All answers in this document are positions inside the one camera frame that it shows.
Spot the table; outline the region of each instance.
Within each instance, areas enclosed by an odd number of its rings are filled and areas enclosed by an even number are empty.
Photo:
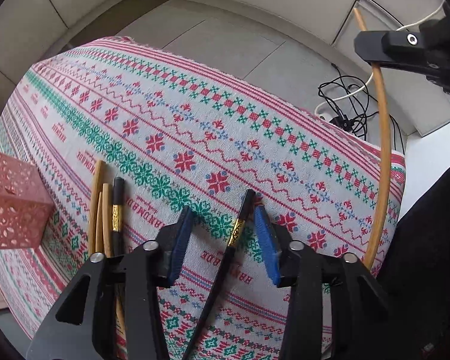
[[[36,250],[0,250],[0,288],[32,337],[88,258],[94,164],[126,180],[126,249],[153,239],[184,205],[197,218],[180,278],[159,291],[167,345],[180,359],[200,315],[246,188],[272,221],[317,252],[363,256],[377,199],[369,145],[244,81],[133,42],[95,40],[33,65],[0,117],[0,151],[36,164],[55,202]],[[376,274],[404,189],[392,154]],[[289,290],[273,287],[249,220],[197,359],[276,358]],[[328,288],[322,347],[331,342]]]

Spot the tiled floor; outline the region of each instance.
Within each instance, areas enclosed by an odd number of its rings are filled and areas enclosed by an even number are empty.
[[[184,0],[165,2],[118,35],[232,74],[310,112],[323,101],[317,87],[337,77],[329,61],[282,33],[231,12]],[[340,88],[327,92],[331,98],[343,94]],[[365,96],[360,97],[366,103]],[[376,110],[372,102],[368,114]],[[349,117],[355,115],[349,100],[339,105]],[[379,144],[378,117],[368,122],[367,140]],[[401,150],[398,132],[396,145]]]

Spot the pink basket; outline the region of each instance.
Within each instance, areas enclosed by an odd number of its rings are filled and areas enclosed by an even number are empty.
[[[38,169],[0,153],[0,249],[38,247],[53,207]]]

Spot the gold band on chopstick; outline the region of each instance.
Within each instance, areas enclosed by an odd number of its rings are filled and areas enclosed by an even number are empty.
[[[114,204],[112,206],[112,230],[120,231],[122,228],[122,206]]]
[[[227,246],[236,247],[236,243],[240,238],[240,234],[245,226],[245,221],[243,219],[236,219],[235,224],[233,225],[232,234],[230,235],[230,239],[228,240]]]

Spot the white cable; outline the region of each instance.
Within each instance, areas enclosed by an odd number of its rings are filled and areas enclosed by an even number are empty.
[[[442,9],[444,3],[445,3],[445,0],[442,0],[442,2],[440,3],[440,6],[439,6],[437,9],[435,9],[432,13],[430,13],[430,14],[427,15],[427,16],[425,16],[423,19],[421,19],[421,20],[419,20],[419,21],[417,21],[417,22],[415,22],[415,23],[407,24],[406,26],[399,27],[399,28],[397,28],[395,31],[406,30],[406,29],[408,29],[408,28],[410,28],[410,27],[414,27],[414,26],[418,26],[419,24],[422,24],[424,21],[427,21],[427,20],[430,19],[431,17],[435,16],[438,12],[440,12],[440,10]],[[373,73],[370,75],[370,77],[368,78],[368,80],[367,80],[367,82],[365,83],[364,86],[358,88],[358,89],[357,89],[356,91],[354,91],[354,92],[351,92],[351,93],[349,93],[349,94],[346,94],[345,96],[337,97],[336,99],[332,99],[332,101],[335,101],[335,102],[336,102],[336,101],[339,101],[339,100],[347,99],[348,97],[355,96],[357,93],[359,93],[359,92],[361,92],[362,90],[364,90],[365,87],[366,87],[368,84],[371,83],[372,78],[373,78]],[[314,113],[316,116],[318,116],[318,109],[319,109],[322,105],[324,105],[324,104],[327,104],[327,102],[324,101],[324,102],[318,104],[318,105],[315,107],[315,111],[314,111],[313,113]]]

